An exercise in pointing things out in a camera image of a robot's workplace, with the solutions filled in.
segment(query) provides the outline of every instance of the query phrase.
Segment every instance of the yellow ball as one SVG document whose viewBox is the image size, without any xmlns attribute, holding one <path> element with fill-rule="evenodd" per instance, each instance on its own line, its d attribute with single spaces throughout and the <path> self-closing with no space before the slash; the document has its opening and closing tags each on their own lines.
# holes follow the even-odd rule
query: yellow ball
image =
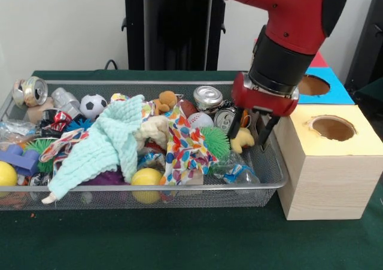
<svg viewBox="0 0 383 270">
<path fill-rule="evenodd" d="M 7 162 L 0 161 L 0 186 L 15 186 L 16 184 L 16 170 Z"/>
<path fill-rule="evenodd" d="M 143 168 L 136 172 L 131 185 L 159 185 L 162 174 L 153 168 Z M 143 204 L 152 204 L 160 200 L 158 191 L 133 191 L 134 198 Z"/>
</svg>

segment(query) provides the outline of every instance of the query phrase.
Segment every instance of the light blue towel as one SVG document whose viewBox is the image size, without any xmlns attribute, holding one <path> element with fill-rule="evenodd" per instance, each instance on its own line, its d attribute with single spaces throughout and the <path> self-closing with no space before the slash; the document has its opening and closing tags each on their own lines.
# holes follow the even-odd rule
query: light blue towel
<svg viewBox="0 0 383 270">
<path fill-rule="evenodd" d="M 73 146 L 48 188 L 57 199 L 84 181 L 121 165 L 130 183 L 137 170 L 137 142 L 133 133 L 142 122 L 142 95 L 115 101 L 89 129 L 89 137 Z"/>
</svg>

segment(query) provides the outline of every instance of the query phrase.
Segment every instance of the white wall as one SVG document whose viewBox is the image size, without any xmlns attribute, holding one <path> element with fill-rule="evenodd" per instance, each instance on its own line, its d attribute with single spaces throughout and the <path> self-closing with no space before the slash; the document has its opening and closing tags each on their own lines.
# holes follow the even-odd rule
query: white wall
<svg viewBox="0 0 383 270">
<path fill-rule="evenodd" d="M 370 1 L 348 0 L 321 49 L 341 80 Z M 99 69 L 110 58 L 127 68 L 126 33 L 120 31 L 124 17 L 124 0 L 0 0 L 0 102 L 14 80 L 35 69 Z M 219 69 L 248 69 L 253 40 L 265 22 L 264 11 L 227 2 Z"/>
</svg>

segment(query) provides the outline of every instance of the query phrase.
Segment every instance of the wooden box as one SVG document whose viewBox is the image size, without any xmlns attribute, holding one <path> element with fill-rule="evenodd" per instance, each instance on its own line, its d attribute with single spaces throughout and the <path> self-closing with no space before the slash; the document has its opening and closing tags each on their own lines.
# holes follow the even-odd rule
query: wooden box
<svg viewBox="0 0 383 270">
<path fill-rule="evenodd" d="M 359 219 L 383 170 L 383 143 L 356 105 L 298 105 L 275 128 L 287 220 Z"/>
</svg>

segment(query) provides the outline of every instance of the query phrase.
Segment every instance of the orange plush toy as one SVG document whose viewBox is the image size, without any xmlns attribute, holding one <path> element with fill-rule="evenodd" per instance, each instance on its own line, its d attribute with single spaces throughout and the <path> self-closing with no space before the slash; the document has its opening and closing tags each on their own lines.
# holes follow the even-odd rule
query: orange plush toy
<svg viewBox="0 0 383 270">
<path fill-rule="evenodd" d="M 160 93 L 159 99 L 155 99 L 153 102 L 156 105 L 155 113 L 158 116 L 173 109 L 174 105 L 177 103 L 177 96 L 174 92 L 167 90 Z"/>
</svg>

